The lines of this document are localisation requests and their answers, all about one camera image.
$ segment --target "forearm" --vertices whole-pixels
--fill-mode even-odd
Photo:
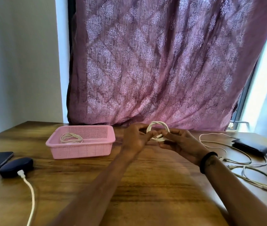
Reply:
[[[49,226],[97,226],[134,156],[121,152]]]
[[[237,225],[267,225],[267,206],[216,156],[211,156],[207,160],[205,174]]]

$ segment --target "person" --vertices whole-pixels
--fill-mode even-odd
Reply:
[[[49,226],[97,226],[127,167],[154,136],[162,134],[168,140],[159,144],[172,150],[191,163],[200,166],[204,156],[211,152],[187,130],[170,129],[150,131],[141,135],[147,124],[132,124],[124,130],[120,153],[96,179],[79,192]],[[230,170],[212,155],[205,161],[204,172],[225,205],[233,221],[239,226],[267,226],[267,206],[250,192]]]

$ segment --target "hand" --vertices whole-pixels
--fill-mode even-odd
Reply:
[[[160,143],[161,148],[173,150],[197,166],[199,166],[202,158],[210,152],[188,130],[171,128],[170,132],[159,130],[158,134],[174,141],[166,140],[164,143]]]
[[[149,124],[134,123],[124,130],[124,138],[121,151],[128,152],[133,156],[139,154],[145,144],[154,136],[157,136],[156,131],[146,132]]]

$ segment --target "pink plastic basket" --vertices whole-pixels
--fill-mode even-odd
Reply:
[[[64,133],[74,133],[83,138],[82,143],[60,143]],[[114,129],[109,125],[61,126],[45,143],[51,148],[54,159],[71,159],[108,156],[116,141]]]

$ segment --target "purple curtain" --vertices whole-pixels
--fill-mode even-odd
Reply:
[[[225,130],[267,39],[267,0],[76,0],[73,124]]]

